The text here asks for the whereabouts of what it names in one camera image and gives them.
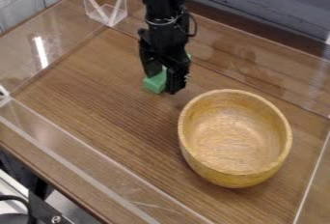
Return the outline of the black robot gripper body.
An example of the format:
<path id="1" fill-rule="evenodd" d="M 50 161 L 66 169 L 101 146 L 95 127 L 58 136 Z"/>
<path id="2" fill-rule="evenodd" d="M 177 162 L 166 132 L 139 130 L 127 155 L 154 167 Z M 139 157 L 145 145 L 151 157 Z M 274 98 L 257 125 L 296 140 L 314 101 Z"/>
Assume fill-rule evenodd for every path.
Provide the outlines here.
<path id="1" fill-rule="evenodd" d="M 184 62 L 189 57 L 186 45 L 192 37 L 190 20 L 176 19 L 173 21 L 147 20 L 147 27 L 138 30 L 139 43 L 147 43 L 159 53 L 165 62 Z"/>

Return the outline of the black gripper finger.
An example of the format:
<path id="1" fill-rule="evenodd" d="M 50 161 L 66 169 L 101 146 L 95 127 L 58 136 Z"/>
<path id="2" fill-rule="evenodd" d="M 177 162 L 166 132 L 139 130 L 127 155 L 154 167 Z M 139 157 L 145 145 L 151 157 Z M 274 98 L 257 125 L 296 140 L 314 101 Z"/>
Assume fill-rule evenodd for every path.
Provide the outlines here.
<path id="1" fill-rule="evenodd" d="M 190 65 L 174 65 L 166 68 L 165 91 L 174 95 L 186 88 L 190 79 Z"/>
<path id="2" fill-rule="evenodd" d="M 163 71 L 163 64 L 159 61 L 159 53 L 145 42 L 139 44 L 139 57 L 147 77 L 157 76 Z"/>

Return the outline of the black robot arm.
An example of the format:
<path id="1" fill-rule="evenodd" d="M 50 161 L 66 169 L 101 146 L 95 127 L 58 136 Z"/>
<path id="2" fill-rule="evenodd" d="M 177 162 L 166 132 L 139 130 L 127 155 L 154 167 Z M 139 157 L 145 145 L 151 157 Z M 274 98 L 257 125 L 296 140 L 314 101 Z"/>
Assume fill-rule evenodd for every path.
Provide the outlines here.
<path id="1" fill-rule="evenodd" d="M 165 70 L 165 91 L 176 94 L 186 88 L 192 59 L 186 51 L 190 12 L 186 0 L 142 0 L 147 27 L 138 30 L 139 56 L 149 78 Z"/>

